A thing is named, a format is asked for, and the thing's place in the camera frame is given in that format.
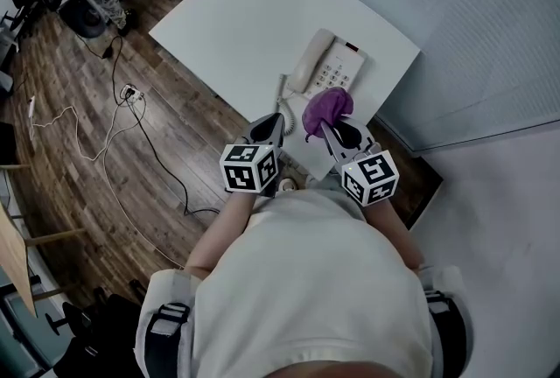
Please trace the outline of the white desk telephone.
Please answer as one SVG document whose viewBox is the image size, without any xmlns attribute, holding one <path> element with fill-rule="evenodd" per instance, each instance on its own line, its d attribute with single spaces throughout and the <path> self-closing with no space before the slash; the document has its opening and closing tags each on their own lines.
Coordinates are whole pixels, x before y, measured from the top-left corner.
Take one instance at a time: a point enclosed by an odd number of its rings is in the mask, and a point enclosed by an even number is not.
<svg viewBox="0 0 560 378">
<path fill-rule="evenodd" d="M 339 87 L 348 91 L 367 57 L 357 46 L 335 36 L 301 95 L 310 100 L 328 88 Z"/>
</svg>

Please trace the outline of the person's left forearm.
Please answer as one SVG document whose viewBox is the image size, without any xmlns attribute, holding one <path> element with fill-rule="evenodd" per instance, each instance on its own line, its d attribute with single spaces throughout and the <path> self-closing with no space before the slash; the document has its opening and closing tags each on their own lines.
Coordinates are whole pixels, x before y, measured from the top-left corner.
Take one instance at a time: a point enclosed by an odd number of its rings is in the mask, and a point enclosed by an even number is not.
<svg viewBox="0 0 560 378">
<path fill-rule="evenodd" d="M 193 248 L 185 271 L 200 280 L 205 279 L 219 260 L 245 231 L 256 195 L 246 192 L 232 193 L 218 216 Z"/>
</svg>

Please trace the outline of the wooden desk with legs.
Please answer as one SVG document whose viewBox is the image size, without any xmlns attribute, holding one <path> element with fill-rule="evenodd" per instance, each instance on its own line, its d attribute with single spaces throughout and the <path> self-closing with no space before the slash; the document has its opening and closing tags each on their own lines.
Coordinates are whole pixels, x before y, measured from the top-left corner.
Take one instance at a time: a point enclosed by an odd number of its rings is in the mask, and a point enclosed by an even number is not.
<svg viewBox="0 0 560 378">
<path fill-rule="evenodd" d="M 15 286 L 25 307 L 33 317 L 37 316 L 35 308 L 35 303 L 37 301 L 68 292 L 78 284 L 70 283 L 54 290 L 34 294 L 32 292 L 31 276 L 28 268 L 29 248 L 50 242 L 61 241 L 69 237 L 84 235 L 86 232 L 87 230 L 85 228 L 78 228 L 56 234 L 24 238 L 18 231 L 14 219 L 0 202 L 0 267 Z"/>
</svg>

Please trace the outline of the round grey robot base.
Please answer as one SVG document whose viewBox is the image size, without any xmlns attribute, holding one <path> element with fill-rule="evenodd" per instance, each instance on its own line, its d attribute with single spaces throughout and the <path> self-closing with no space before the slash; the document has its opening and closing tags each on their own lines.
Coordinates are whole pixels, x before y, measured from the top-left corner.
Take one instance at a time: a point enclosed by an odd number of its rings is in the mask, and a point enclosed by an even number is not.
<svg viewBox="0 0 560 378">
<path fill-rule="evenodd" d="M 66 25 L 78 36 L 94 39 L 106 30 L 101 14 L 87 0 L 67 0 L 58 9 Z"/>
</svg>

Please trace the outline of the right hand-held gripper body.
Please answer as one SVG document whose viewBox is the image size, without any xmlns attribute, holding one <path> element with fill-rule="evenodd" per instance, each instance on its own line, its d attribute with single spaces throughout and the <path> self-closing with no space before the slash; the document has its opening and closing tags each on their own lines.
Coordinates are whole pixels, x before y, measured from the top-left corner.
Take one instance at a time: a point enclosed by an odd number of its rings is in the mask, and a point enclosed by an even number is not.
<svg viewBox="0 0 560 378">
<path fill-rule="evenodd" d="M 388 150 L 373 142 L 365 150 L 334 148 L 335 168 L 345 192 L 362 207 L 393 196 L 399 172 Z"/>
</svg>

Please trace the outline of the person's white shirt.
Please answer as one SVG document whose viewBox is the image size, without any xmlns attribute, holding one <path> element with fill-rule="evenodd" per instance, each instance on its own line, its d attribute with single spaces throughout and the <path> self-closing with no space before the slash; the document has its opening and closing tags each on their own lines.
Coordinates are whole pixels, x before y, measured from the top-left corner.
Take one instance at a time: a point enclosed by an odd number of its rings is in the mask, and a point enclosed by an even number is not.
<svg viewBox="0 0 560 378">
<path fill-rule="evenodd" d="M 144 378 L 461 378 L 473 324 L 458 269 L 409 269 L 342 192 L 256 197 L 203 280 L 154 273 Z"/>
</svg>

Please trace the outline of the person's right forearm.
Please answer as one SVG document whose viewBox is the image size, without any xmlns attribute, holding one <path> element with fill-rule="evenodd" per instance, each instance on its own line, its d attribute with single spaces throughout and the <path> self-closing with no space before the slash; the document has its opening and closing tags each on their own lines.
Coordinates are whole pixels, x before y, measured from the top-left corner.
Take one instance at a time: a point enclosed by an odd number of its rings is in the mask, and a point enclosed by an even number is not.
<svg viewBox="0 0 560 378">
<path fill-rule="evenodd" d="M 424 256 L 388 199 L 367 206 L 362 212 L 367 223 L 389 240 L 409 269 L 421 268 Z"/>
</svg>

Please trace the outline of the white power strip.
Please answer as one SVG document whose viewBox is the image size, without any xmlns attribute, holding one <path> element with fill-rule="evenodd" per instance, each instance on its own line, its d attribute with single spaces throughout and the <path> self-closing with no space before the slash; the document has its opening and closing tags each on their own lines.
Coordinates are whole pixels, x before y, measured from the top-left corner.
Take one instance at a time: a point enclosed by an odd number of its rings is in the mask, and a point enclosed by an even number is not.
<svg viewBox="0 0 560 378">
<path fill-rule="evenodd" d="M 125 84 L 119 93 L 120 100 L 126 104 L 134 104 L 144 98 L 144 93 L 131 84 Z"/>
</svg>

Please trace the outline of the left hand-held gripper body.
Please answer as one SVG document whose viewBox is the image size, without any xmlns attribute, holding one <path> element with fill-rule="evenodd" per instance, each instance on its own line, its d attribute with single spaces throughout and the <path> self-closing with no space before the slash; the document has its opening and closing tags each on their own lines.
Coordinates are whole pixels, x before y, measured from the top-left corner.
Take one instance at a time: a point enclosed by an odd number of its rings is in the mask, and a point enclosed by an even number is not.
<svg viewBox="0 0 560 378">
<path fill-rule="evenodd" d="M 252 193 L 273 196 L 279 180 L 279 143 L 250 142 L 239 136 L 227 144 L 220 156 L 220 171 L 228 193 Z"/>
</svg>

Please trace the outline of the purple cloth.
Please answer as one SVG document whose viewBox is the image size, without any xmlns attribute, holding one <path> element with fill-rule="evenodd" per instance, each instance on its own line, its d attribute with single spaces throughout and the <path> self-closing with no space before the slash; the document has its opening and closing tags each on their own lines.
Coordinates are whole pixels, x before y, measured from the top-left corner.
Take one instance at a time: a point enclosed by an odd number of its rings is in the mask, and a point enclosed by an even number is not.
<svg viewBox="0 0 560 378">
<path fill-rule="evenodd" d="M 342 116 L 354 112 L 354 100 L 342 87 L 331 87 L 315 95 L 302 114 L 306 132 L 305 141 L 311 137 L 324 138 L 321 123 L 333 126 Z"/>
</svg>

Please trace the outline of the black office chair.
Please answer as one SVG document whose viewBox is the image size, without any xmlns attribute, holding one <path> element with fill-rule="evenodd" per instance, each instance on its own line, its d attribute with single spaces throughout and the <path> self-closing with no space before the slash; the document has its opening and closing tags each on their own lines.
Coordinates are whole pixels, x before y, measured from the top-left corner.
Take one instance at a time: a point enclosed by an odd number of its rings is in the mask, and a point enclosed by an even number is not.
<svg viewBox="0 0 560 378">
<path fill-rule="evenodd" d="M 73 337 L 52 367 L 57 378 L 144 378 L 134 353 L 139 304 L 112 294 L 84 310 L 62 308 L 64 318 L 50 324 L 69 326 Z"/>
</svg>

